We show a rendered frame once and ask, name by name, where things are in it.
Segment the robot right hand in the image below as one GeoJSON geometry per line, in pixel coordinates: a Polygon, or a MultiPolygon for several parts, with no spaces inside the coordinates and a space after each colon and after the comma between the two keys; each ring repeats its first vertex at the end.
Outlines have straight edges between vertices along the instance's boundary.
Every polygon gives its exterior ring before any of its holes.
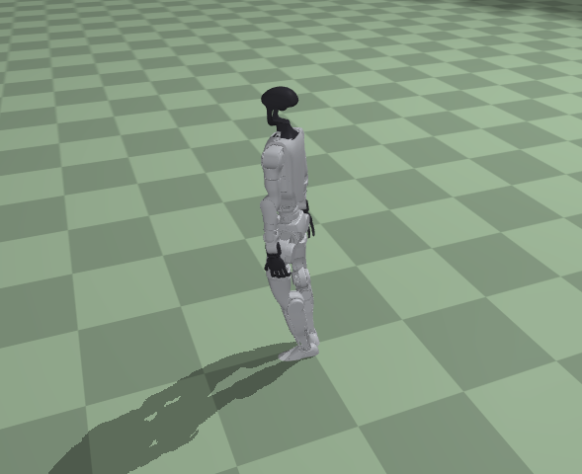
{"type": "MultiPolygon", "coordinates": [[[[306,200],[306,209],[301,209],[301,210],[303,210],[303,212],[304,212],[304,213],[307,213],[307,214],[309,214],[309,213],[308,213],[308,211],[309,211],[309,207],[308,207],[308,201],[307,201],[307,200],[306,200]]],[[[309,214],[309,217],[310,217],[310,221],[309,221],[309,223],[310,223],[311,230],[312,230],[312,236],[314,236],[314,226],[313,226],[313,223],[312,223],[312,217],[311,217],[311,215],[310,215],[310,214],[309,214]]],[[[308,230],[307,230],[307,234],[308,234],[308,238],[310,238],[310,228],[309,228],[309,227],[308,227],[308,230]]]]}

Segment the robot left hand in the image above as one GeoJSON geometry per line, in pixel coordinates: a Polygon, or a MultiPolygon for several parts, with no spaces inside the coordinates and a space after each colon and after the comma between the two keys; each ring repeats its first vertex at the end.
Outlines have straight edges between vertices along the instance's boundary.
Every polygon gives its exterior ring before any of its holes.
{"type": "Polygon", "coordinates": [[[288,273],[288,271],[286,269],[285,262],[280,257],[282,251],[281,251],[281,246],[280,246],[279,242],[277,243],[277,251],[278,251],[278,254],[268,254],[268,252],[266,250],[267,256],[269,258],[267,259],[267,264],[265,265],[264,270],[267,271],[269,268],[272,277],[277,277],[277,278],[289,277],[291,275],[291,273],[288,273]],[[283,273],[282,270],[284,271],[285,274],[283,273]],[[274,274],[274,272],[275,272],[275,274],[274,274]]]}

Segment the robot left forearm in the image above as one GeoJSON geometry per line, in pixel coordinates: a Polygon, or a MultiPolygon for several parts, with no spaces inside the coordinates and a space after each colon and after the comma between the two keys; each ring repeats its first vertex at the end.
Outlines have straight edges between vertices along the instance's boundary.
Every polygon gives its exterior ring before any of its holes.
{"type": "MultiPolygon", "coordinates": [[[[266,243],[266,250],[268,254],[278,254],[277,243],[279,242],[279,222],[280,216],[276,212],[274,203],[269,199],[264,199],[260,204],[263,222],[264,235],[263,239],[266,243]]],[[[279,242],[280,243],[280,242],[279,242]]]]}

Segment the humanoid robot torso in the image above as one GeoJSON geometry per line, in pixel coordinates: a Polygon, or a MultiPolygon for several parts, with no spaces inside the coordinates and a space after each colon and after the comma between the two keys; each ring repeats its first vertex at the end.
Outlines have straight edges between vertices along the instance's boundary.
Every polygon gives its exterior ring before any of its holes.
{"type": "Polygon", "coordinates": [[[281,132],[276,131],[267,141],[264,150],[270,145],[284,147],[285,163],[282,168],[282,201],[277,210],[279,222],[279,240],[282,233],[291,234],[294,244],[297,244],[305,234],[306,219],[303,210],[298,209],[298,202],[303,196],[304,188],[304,138],[302,133],[292,140],[281,138],[281,132]],[[275,137],[273,135],[276,134],[275,137]],[[277,137],[278,136],[278,137],[277,137]]]}

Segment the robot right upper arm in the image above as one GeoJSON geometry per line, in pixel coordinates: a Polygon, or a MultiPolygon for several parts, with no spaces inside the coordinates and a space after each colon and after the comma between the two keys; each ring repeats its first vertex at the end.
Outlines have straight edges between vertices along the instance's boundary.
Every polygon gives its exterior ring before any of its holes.
{"type": "MultiPolygon", "coordinates": [[[[302,133],[303,138],[304,138],[304,131],[303,131],[303,129],[301,127],[294,127],[294,128],[298,129],[302,133]]],[[[307,163],[306,163],[306,154],[305,154],[305,149],[304,149],[304,177],[306,175],[307,175],[307,163]]]]}

